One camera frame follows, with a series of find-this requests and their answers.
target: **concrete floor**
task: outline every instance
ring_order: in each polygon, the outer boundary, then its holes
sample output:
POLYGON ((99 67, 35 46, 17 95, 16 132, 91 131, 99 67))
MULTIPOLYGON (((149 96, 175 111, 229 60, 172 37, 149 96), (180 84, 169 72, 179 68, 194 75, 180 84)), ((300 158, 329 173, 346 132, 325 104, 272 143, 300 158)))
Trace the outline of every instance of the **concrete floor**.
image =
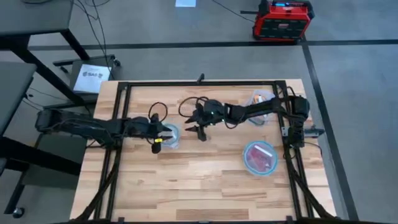
MULTIPOLYGON (((249 21, 219 7, 210 0, 197 2, 195 8, 174 7, 173 0, 113 0, 99 7, 107 44, 157 42, 240 41, 251 40, 249 21), (128 9, 128 14, 121 13, 128 9)), ((256 10, 258 0, 219 0, 230 9, 256 10)), ((395 0, 316 0, 316 17, 306 32, 308 40, 398 39, 392 26, 398 22, 395 0)), ((84 45, 96 41, 84 13, 74 8, 70 29, 84 45)), ((33 36, 30 46, 66 45, 59 34, 33 36)), ((310 47, 320 86, 325 97, 348 183, 361 220, 397 223, 398 194, 395 162, 398 156, 398 90, 396 45, 341 45, 310 47)), ((89 50, 89 55, 101 55, 89 50)), ((314 90, 300 46, 225 47, 195 49, 117 49, 123 67, 122 80, 196 79, 205 73, 212 78, 301 78, 312 116, 322 127, 314 90)), ((33 51, 44 64, 68 82, 68 77, 52 66, 52 61, 75 58, 71 50, 33 51)), ((2 61, 20 61, 11 52, 0 52, 2 61)), ((63 97, 38 74, 32 87, 63 97)), ((61 103, 51 97, 34 94, 41 105, 61 103)), ((33 144, 36 111, 25 104, 10 124, 6 135, 33 144)), ((336 179, 330 149, 320 138, 324 163, 331 185, 336 211, 347 216, 340 185, 336 179)), ((17 172, 7 171, 0 178, 0 210, 17 182, 17 172)), ((0 215, 1 223, 52 223, 69 218, 74 192, 63 189, 26 187, 20 205, 27 208, 20 220, 0 215)))

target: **black floor stripe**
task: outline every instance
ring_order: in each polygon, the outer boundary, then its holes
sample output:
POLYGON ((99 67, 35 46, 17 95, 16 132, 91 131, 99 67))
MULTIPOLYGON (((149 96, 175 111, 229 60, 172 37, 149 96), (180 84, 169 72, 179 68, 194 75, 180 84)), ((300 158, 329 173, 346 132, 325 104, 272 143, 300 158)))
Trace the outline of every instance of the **black floor stripe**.
MULTIPOLYGON (((397 44, 398 39, 391 40, 308 40, 309 46, 331 45, 386 45, 397 44)), ((231 41, 231 42, 186 42, 186 43, 153 43, 153 44, 107 44, 107 49, 177 49, 197 47, 263 47, 263 46, 292 46, 290 42, 264 42, 264 41, 231 41)), ((98 45, 83 45, 86 50, 101 50, 98 45)), ((29 50, 72 50, 69 45, 30 46, 29 50)))
POLYGON ((307 63, 307 68, 308 68, 308 72, 310 74, 312 86, 313 86, 313 89, 315 92, 315 97, 317 98, 317 103, 318 103, 318 107, 319 107, 319 110, 321 113, 323 125, 325 127, 326 136, 327 136, 327 140, 328 140, 329 147, 330 147, 331 157, 332 157, 333 163, 335 165, 337 179, 338 179, 338 182, 340 185, 340 189, 341 189, 341 192, 343 195, 344 204, 346 207, 345 209, 347 211, 349 220, 358 221, 359 218, 358 218, 358 213, 356 211, 354 198, 351 194, 351 190, 348 185, 348 179, 347 179, 344 167, 343 167, 343 162, 341 160, 340 152, 338 150, 335 134, 334 134, 333 128, 331 126, 329 113, 326 108, 326 103, 325 103, 325 99, 323 97, 323 93, 321 90, 317 72, 315 71, 315 66, 313 64, 312 56, 310 53, 310 48, 308 47, 308 45, 306 43, 308 43, 308 42, 306 42, 304 40, 304 44, 302 45, 303 53, 304 53, 305 61, 307 63))

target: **caster wheel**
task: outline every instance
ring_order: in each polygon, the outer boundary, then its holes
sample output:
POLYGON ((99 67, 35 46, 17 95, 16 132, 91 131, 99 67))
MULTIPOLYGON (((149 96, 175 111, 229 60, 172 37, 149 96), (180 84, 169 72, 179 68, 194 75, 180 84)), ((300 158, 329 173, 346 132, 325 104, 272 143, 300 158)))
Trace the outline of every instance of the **caster wheel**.
POLYGON ((61 67, 60 67, 60 70, 62 70, 62 71, 65 72, 65 73, 69 73, 68 70, 67 70, 64 66, 61 66, 61 67))
POLYGON ((15 210, 12 213, 13 218, 20 218, 24 215, 25 209, 24 208, 15 208, 15 210))
POLYGON ((117 66, 117 67, 120 67, 120 66, 121 66, 121 63, 120 63, 120 61, 119 61, 118 59, 114 59, 114 60, 113 60, 113 63, 114 63, 115 66, 117 66))

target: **robotic arm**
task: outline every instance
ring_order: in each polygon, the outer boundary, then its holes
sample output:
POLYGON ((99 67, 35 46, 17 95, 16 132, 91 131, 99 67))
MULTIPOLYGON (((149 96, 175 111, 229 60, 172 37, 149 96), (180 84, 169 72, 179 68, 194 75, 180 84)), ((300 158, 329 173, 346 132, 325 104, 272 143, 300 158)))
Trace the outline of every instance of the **robotic arm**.
POLYGON ((225 103, 222 105, 217 100, 208 100, 205 97, 198 98, 196 110, 185 123, 196 122, 198 126, 187 128, 186 131, 198 133, 198 139, 206 141, 205 127, 224 122, 227 128, 233 129, 239 123, 245 122, 248 118, 269 114, 280 113, 283 117, 292 121, 288 132, 288 144, 295 147, 303 147, 304 131, 303 124, 308 118, 310 104, 307 99, 301 96, 288 96, 286 98, 273 98, 262 103, 256 103, 249 106, 231 105, 225 103), (290 104, 292 114, 282 107, 282 103, 290 104))
POLYGON ((150 120, 145 117, 111 119, 108 121, 91 118, 85 114, 59 110, 44 110, 38 113, 35 127, 42 133, 63 131, 86 139, 94 139, 101 147, 113 147, 123 137, 153 139, 152 152, 159 153, 160 143, 170 136, 159 136, 171 129, 162 125, 159 115, 150 120))

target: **wooden tabletop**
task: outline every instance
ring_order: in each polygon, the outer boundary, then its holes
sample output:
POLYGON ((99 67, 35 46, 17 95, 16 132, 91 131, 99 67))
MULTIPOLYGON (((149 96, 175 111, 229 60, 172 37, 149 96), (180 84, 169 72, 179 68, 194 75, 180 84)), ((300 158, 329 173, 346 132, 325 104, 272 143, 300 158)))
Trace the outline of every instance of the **wooden tabletop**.
MULTIPOLYGON (((301 80, 286 82, 296 94, 305 96, 301 80)), ((96 118, 111 118, 117 85, 117 82, 102 84, 96 118)), ((248 122, 233 130, 221 123, 210 126, 206 128, 209 137, 206 142, 199 141, 196 133, 184 131, 193 125, 184 124, 186 118, 178 115, 178 105, 189 96, 207 96, 223 103, 241 105, 256 89, 272 91, 270 86, 133 87, 128 117, 147 117, 149 107, 161 101, 169 107, 165 122, 180 128, 181 140, 178 149, 163 148, 159 154, 151 153, 146 140, 124 140, 113 220, 125 217, 131 222, 266 221, 285 220, 287 215, 294 217, 276 114, 270 114, 268 124, 263 127, 248 122), (257 140, 269 142, 278 153, 278 166, 268 177, 250 174, 243 163, 245 145, 257 140)), ((159 113, 160 117, 164 115, 161 106, 156 106, 153 112, 159 113)), ((309 118, 305 125, 311 124, 309 118)), ((317 143, 314 139, 306 141, 317 143)), ((328 212, 335 214, 319 148, 307 144, 301 152, 310 190, 328 212)), ((103 149, 87 149, 71 218, 76 218, 97 192, 103 157, 103 149)), ((301 192, 299 194, 306 215, 304 200, 301 192)), ((102 217, 107 199, 106 195, 102 217)))

